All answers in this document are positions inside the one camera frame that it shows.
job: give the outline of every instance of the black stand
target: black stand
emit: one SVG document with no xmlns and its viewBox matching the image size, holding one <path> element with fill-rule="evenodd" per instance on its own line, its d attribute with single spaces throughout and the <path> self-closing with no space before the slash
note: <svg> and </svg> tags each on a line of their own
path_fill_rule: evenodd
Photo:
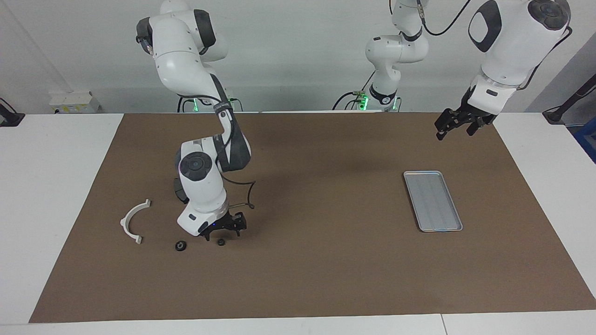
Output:
<svg viewBox="0 0 596 335">
<path fill-rule="evenodd" d="M 563 114 L 568 111 L 571 106 L 578 102 L 581 98 L 585 97 L 586 94 L 591 92 L 591 89 L 596 86 L 596 75 L 593 75 L 577 92 L 575 92 L 564 104 L 561 105 L 556 111 L 545 111 L 542 113 L 546 117 L 548 123 L 552 125 L 564 125 L 561 121 Z"/>
<path fill-rule="evenodd" d="M 12 113 L 8 111 L 2 104 L 0 104 L 0 115 L 6 119 L 6 121 L 0 123 L 0 127 L 16 127 L 25 117 L 25 114 L 23 113 Z"/>
</svg>

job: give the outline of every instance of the round black joint cap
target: round black joint cap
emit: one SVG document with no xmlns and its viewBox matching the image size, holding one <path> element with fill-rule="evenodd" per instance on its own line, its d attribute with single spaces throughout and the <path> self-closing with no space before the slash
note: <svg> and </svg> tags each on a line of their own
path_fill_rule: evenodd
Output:
<svg viewBox="0 0 596 335">
<path fill-rule="evenodd" d="M 213 161 L 208 154 L 203 152 L 190 153 L 180 161 L 180 173 L 192 181 L 201 181 L 211 171 L 212 166 Z"/>
<path fill-rule="evenodd" d="M 186 241 L 176 242 L 174 248 L 176 248 L 176 251 L 184 251 L 186 249 Z"/>
<path fill-rule="evenodd" d="M 569 22 L 569 13 L 552 0 L 532 0 L 527 9 L 548 30 L 559 30 Z"/>
</svg>

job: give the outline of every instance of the table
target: table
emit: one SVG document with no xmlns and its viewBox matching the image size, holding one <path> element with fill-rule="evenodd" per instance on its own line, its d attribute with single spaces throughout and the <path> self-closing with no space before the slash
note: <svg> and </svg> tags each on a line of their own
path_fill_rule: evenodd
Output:
<svg viewBox="0 0 596 335">
<path fill-rule="evenodd" d="M 592 334 L 596 311 L 26 325 L 122 114 L 30 115 L 0 129 L 0 333 Z M 507 113 L 500 136 L 592 294 L 596 165 L 564 126 Z"/>
</svg>

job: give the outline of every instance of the rectangular metal tray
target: rectangular metal tray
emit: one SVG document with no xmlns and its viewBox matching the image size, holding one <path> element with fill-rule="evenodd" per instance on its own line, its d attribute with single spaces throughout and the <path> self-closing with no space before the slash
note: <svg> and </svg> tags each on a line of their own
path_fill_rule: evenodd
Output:
<svg viewBox="0 0 596 335">
<path fill-rule="evenodd" d="M 460 216 L 455 210 L 442 173 L 406 171 L 403 177 L 408 186 L 420 230 L 425 232 L 462 230 Z"/>
</svg>

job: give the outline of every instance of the green light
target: green light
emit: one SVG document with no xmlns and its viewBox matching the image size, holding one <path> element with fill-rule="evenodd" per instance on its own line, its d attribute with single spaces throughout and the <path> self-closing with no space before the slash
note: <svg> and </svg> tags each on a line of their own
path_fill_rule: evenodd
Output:
<svg viewBox="0 0 596 335">
<path fill-rule="evenodd" d="M 364 98 L 364 101 L 360 103 L 360 110 L 366 110 L 368 107 L 368 96 L 366 96 L 366 94 L 364 94 L 362 96 Z"/>
</svg>

